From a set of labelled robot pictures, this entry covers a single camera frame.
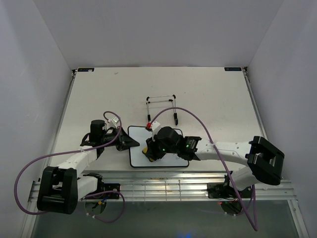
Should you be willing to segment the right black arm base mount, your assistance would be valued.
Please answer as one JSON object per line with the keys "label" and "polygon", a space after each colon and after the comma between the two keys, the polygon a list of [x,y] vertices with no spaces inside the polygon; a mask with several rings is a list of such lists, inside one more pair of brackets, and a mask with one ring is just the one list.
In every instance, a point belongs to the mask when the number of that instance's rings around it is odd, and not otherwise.
{"label": "right black arm base mount", "polygon": [[[208,183],[207,184],[208,198],[222,198],[233,200],[237,199],[238,196],[235,193],[234,188],[223,183]],[[249,186],[242,191],[238,191],[241,198],[251,198],[252,188]]]}

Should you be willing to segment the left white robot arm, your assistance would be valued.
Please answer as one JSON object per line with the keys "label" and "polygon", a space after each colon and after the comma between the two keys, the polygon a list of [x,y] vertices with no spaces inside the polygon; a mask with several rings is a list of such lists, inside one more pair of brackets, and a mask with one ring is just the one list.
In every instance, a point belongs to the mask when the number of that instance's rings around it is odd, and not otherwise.
{"label": "left white robot arm", "polygon": [[80,151],[56,167],[44,169],[37,199],[37,208],[43,212],[72,214],[80,199],[92,195],[96,199],[109,197],[117,199],[118,195],[106,194],[106,190],[118,189],[118,185],[108,185],[97,173],[82,172],[103,153],[106,147],[114,146],[117,151],[125,151],[139,146],[118,125],[119,120],[109,121],[110,128],[104,120],[93,120],[90,132],[80,144]]}

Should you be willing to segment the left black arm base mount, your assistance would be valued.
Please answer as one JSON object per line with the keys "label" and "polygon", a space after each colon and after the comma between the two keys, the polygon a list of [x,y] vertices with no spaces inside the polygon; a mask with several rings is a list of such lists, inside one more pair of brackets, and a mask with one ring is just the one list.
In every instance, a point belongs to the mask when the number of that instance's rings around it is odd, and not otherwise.
{"label": "left black arm base mount", "polygon": [[[103,183],[102,191],[117,191],[120,192],[121,185],[119,183]],[[114,192],[105,193],[102,195],[102,200],[119,199],[120,195]]]}

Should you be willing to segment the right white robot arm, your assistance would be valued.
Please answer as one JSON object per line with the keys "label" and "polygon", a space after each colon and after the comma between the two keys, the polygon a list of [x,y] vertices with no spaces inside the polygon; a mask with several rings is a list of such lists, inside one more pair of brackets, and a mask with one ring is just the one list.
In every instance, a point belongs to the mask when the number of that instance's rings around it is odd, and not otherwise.
{"label": "right white robot arm", "polygon": [[167,154],[175,154],[186,161],[219,160],[243,165],[231,172],[223,185],[226,195],[235,197],[256,183],[279,185],[284,153],[261,136],[247,142],[211,143],[198,136],[182,136],[165,126],[146,140],[142,153],[154,162]]}

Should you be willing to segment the yellow bone-shaped eraser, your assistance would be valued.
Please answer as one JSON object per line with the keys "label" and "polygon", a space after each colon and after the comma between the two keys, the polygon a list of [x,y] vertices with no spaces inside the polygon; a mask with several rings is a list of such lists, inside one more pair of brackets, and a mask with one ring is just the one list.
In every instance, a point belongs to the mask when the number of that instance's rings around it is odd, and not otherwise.
{"label": "yellow bone-shaped eraser", "polygon": [[147,150],[146,148],[144,148],[144,149],[142,150],[142,154],[146,156],[147,153],[152,153],[152,151],[151,151],[151,150]]}

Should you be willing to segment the small black-framed whiteboard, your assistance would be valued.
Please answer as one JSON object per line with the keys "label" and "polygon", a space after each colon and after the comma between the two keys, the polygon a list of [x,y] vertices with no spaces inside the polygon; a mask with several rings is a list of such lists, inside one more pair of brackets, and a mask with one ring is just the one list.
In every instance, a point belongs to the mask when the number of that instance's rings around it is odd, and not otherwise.
{"label": "small black-framed whiteboard", "polygon": [[183,160],[176,154],[166,154],[162,159],[151,162],[142,150],[146,147],[146,139],[150,138],[152,133],[147,131],[144,126],[131,125],[128,127],[128,135],[140,146],[129,149],[130,165],[133,168],[186,168],[189,161]]}

